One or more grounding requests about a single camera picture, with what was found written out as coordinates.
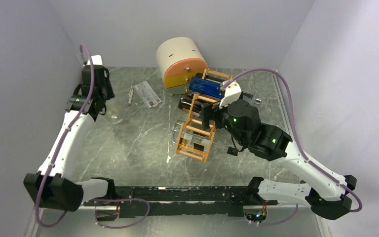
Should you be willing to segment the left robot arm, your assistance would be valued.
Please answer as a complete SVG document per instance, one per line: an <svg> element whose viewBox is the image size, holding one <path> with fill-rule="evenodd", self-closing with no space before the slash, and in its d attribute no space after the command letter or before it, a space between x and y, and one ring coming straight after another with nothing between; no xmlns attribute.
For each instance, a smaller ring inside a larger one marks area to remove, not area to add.
<svg viewBox="0 0 379 237"><path fill-rule="evenodd" d="M40 208L76 211L83 202L97 198L104 205L116 201L113 179L92 178L73 182L77 154L98 116L107 111L106 101L114 98L109 70L103 65L84 66L82 82L65 108L58 137L36 173L28 173L24 187Z"/></svg>

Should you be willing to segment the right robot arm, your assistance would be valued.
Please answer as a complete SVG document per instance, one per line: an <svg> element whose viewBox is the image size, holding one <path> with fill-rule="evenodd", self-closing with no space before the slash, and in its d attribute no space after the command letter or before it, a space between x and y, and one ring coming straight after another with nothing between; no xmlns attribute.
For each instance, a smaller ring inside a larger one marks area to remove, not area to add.
<svg viewBox="0 0 379 237"><path fill-rule="evenodd" d="M200 106L203 128L212 120L217 129L230 133L232 141L253 155L281 165L303 183L275 182L253 177L247 187L246 197L251 204L265 201L282 201L309 207L311 211L328 220L336 220L350 212L358 212L362 202L352 209L353 192L357 179L352 175L339 175L309 157L297 142L283 129L263 123L259 110L247 101L238 99L227 107L206 102Z"/></svg>

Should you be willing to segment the square clear black-capped bottle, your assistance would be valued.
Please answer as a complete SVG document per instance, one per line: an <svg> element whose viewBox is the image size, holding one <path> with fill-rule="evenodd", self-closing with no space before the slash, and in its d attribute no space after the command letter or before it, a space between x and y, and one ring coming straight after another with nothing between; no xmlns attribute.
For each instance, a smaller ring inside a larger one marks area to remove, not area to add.
<svg viewBox="0 0 379 237"><path fill-rule="evenodd" d="M236 147L231 140L214 136L211 141L208 136L197 133L183 132L179 139L178 153L191 157L200 157L224 152L226 154L238 153Z"/></svg>

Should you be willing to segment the blue square glass bottle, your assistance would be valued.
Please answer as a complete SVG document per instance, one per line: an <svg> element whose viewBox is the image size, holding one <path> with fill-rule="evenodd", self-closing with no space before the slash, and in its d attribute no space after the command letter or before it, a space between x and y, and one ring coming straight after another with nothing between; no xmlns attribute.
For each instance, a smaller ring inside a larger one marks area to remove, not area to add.
<svg viewBox="0 0 379 237"><path fill-rule="evenodd" d="M222 83L208 80L208 79L202 79L199 77L192 77L190 84L189 84L189 89L201 94L205 94L217 99L221 99L224 97L224 92L221 91ZM241 93L239 99L247 101L250 105L259 105L262 103L262 100L256 96L255 93L248 93L248 92L243 92Z"/></svg>

